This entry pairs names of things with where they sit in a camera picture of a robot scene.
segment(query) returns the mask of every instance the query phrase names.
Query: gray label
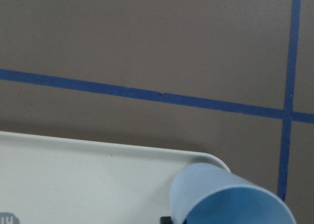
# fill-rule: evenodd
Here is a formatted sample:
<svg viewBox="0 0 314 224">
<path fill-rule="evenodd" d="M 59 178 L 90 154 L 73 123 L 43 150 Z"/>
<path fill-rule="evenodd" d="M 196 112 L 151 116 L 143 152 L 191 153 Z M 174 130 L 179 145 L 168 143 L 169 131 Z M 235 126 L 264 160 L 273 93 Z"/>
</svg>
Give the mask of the gray label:
<svg viewBox="0 0 314 224">
<path fill-rule="evenodd" d="M 13 213 L 0 213 L 0 224 L 20 224 L 20 220 Z"/>
</svg>

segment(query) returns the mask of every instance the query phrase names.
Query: black object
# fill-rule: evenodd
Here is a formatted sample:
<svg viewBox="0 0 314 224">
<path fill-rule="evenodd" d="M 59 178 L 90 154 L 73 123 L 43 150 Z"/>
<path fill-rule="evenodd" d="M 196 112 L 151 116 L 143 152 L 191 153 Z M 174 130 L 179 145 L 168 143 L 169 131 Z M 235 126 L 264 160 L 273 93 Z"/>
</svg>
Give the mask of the black object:
<svg viewBox="0 0 314 224">
<path fill-rule="evenodd" d="M 172 224 L 171 217 L 161 217 L 160 224 Z"/>
</svg>

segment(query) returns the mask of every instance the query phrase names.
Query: blue painter's tape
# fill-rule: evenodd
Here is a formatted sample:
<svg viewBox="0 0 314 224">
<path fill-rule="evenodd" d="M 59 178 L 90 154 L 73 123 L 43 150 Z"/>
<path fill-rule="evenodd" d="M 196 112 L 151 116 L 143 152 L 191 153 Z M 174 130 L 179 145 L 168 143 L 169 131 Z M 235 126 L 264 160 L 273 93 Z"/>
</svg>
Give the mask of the blue painter's tape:
<svg viewBox="0 0 314 224">
<path fill-rule="evenodd" d="M 292 0 L 290 39 L 288 50 L 287 77 L 285 90 L 285 106 L 281 137 L 280 161 L 277 195 L 285 200 L 287 192 L 287 175 L 289 165 L 289 147 L 291 138 L 291 124 L 293 111 L 293 95 L 295 85 L 296 59 L 299 38 L 301 0 Z"/>
<path fill-rule="evenodd" d="M 137 88 L 128 88 L 104 83 L 95 83 L 76 79 L 61 78 L 48 75 L 38 75 L 4 69 L 0 69 L 0 79 L 85 91 L 91 93 L 107 94 L 119 97 L 158 101 L 163 103 L 192 106 L 211 110 L 221 110 L 227 112 L 256 115 L 275 119 L 282 119 L 283 117 L 283 110 L 280 109 L 245 105 L 221 100 L 210 100 L 204 98 L 189 97 L 170 93 L 159 93 L 155 91 Z"/>
<path fill-rule="evenodd" d="M 314 114 L 307 114 L 301 112 L 293 112 L 292 114 L 293 121 L 314 124 Z"/>
</svg>

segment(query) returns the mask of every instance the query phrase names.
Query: light blue cup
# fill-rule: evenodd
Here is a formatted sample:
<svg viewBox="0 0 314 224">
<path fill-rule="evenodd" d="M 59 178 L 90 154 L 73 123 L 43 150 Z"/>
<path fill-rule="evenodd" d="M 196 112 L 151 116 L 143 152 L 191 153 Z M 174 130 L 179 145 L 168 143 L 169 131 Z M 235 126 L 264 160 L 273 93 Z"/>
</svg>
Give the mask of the light blue cup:
<svg viewBox="0 0 314 224">
<path fill-rule="evenodd" d="M 212 164 L 186 167 L 170 190 L 173 224 L 296 224 L 276 195 Z"/>
</svg>

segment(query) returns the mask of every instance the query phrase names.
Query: plastic tray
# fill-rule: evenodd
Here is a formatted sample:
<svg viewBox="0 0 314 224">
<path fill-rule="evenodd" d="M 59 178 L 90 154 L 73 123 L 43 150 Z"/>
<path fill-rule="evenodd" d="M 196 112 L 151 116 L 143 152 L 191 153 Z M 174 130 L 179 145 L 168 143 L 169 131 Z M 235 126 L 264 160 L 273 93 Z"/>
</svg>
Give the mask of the plastic tray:
<svg viewBox="0 0 314 224">
<path fill-rule="evenodd" d="M 0 212 L 21 224 L 156 224 L 187 165 L 215 156 L 0 131 Z"/>
</svg>

